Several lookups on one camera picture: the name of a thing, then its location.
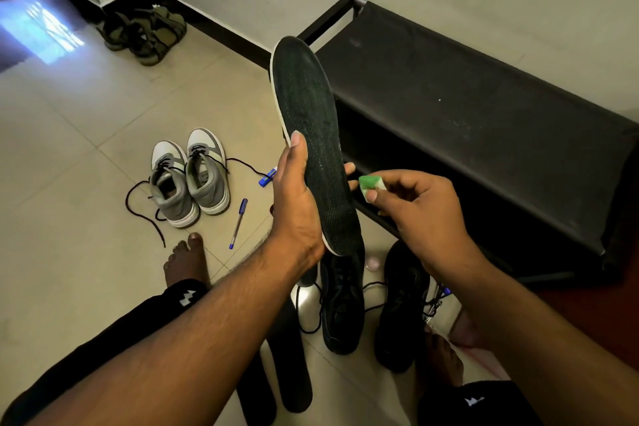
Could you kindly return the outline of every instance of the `black pants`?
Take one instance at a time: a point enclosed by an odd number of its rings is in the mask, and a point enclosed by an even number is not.
[[[541,426],[522,392],[511,381],[479,381],[462,387],[437,387],[419,401],[417,423],[422,425]]]
[[[7,409],[2,426],[23,425],[66,390],[132,345],[168,324],[200,300],[207,290],[197,280],[182,280],[118,319],[46,371]],[[306,368],[299,322],[293,302],[284,303],[268,337],[284,407],[301,413],[311,405],[313,391]],[[249,426],[271,424],[276,402],[258,352],[237,386]]]

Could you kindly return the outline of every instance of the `toe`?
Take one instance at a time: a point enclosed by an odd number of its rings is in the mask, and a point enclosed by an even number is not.
[[[204,241],[202,236],[196,232],[192,232],[188,235],[188,247],[192,250],[201,250],[204,248]]]

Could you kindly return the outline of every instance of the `finger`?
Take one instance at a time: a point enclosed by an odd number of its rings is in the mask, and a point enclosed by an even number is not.
[[[346,172],[347,175],[351,175],[353,172],[355,172],[355,164],[353,162],[346,162],[344,164],[344,172]]]
[[[367,191],[366,200],[374,204],[375,207],[387,212],[391,217],[409,205],[407,201],[400,199],[392,192],[381,189]]]
[[[304,183],[304,172],[306,162],[309,158],[309,151],[306,147],[306,139],[299,131],[295,130],[291,135],[291,148],[286,157],[286,169],[282,173],[282,178],[290,182]]]
[[[414,189],[418,195],[430,189],[438,178],[437,175],[418,170],[380,170],[371,175],[381,177],[386,187],[401,186],[405,189]]]
[[[284,174],[284,169],[286,168],[286,159],[288,158],[288,153],[290,148],[286,147],[280,155],[280,160],[277,162],[277,171],[275,177],[273,177],[273,181],[278,184],[280,180],[282,180],[282,175]]]

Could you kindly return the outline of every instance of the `tile floor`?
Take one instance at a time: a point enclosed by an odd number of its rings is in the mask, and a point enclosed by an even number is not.
[[[146,68],[128,51],[112,53],[88,26],[84,45],[50,65],[31,57],[0,74],[0,409],[57,360],[112,321],[164,289],[162,264],[188,231],[159,223],[167,249],[146,221],[129,214],[124,196],[150,171],[159,139],[185,145],[188,133],[214,131],[228,156],[266,172],[283,149],[266,72],[190,28],[163,63]],[[236,214],[204,216],[192,229],[207,247],[209,273],[229,273],[267,235],[270,187],[231,162],[234,202],[247,197],[235,251],[228,242]],[[132,193],[137,212],[153,216],[144,186]],[[360,216],[367,252],[383,260],[395,238]],[[366,272],[365,282],[381,271]],[[368,305],[383,289],[366,292]],[[300,294],[300,319],[317,323],[314,289]],[[454,298],[435,318],[443,332],[459,309]],[[321,334],[304,336],[314,401],[303,414],[279,407],[279,425],[414,423],[412,370],[394,376],[372,354],[379,311],[368,314],[359,349],[331,354]],[[275,385],[268,347],[263,350]],[[491,377],[464,358],[467,380]],[[244,424],[236,395],[218,424]]]

